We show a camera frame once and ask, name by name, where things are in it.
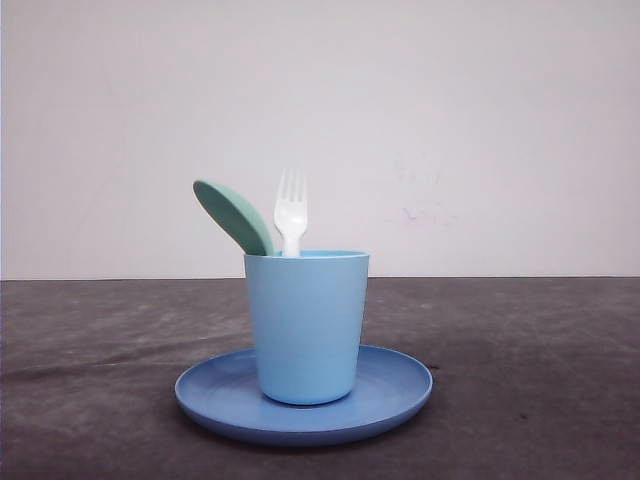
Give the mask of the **light blue plastic cup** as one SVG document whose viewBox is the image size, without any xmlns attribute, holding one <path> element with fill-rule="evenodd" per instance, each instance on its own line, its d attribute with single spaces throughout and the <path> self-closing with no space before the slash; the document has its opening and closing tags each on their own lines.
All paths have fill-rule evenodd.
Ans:
<svg viewBox="0 0 640 480">
<path fill-rule="evenodd" d="M 352 390 L 369 260 L 365 252 L 348 250 L 245 256 L 258 379 L 265 395 L 315 405 Z"/>
</svg>

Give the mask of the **white plastic fork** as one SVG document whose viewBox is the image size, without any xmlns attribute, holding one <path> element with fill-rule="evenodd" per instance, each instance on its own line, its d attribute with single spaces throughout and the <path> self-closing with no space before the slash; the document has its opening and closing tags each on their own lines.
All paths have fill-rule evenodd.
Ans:
<svg viewBox="0 0 640 480">
<path fill-rule="evenodd" d="M 292 169 L 281 175 L 274 224 L 282 236 L 282 256 L 299 257 L 300 242 L 308 228 L 308 202 L 306 176 Z"/>
</svg>

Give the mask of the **green plastic spoon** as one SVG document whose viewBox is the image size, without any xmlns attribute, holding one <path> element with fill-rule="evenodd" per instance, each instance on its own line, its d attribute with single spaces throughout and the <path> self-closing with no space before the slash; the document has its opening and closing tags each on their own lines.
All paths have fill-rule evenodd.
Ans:
<svg viewBox="0 0 640 480">
<path fill-rule="evenodd" d="M 242 195 L 220 183 L 193 182 L 193 191 L 209 216 L 248 255 L 274 253 L 271 236 L 256 208 Z"/>
</svg>

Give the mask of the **blue plastic plate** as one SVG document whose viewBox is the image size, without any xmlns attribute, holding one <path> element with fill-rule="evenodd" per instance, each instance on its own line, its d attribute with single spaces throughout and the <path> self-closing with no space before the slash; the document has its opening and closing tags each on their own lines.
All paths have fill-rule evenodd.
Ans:
<svg viewBox="0 0 640 480">
<path fill-rule="evenodd" d="M 429 369 L 402 352 L 361 345 L 356 381 L 345 397 L 312 406 L 270 399 L 259 388 L 252 348 L 195 364 L 176 380 L 176 400 L 196 424 L 234 440 L 276 447 L 322 447 L 383 434 L 428 400 Z"/>
</svg>

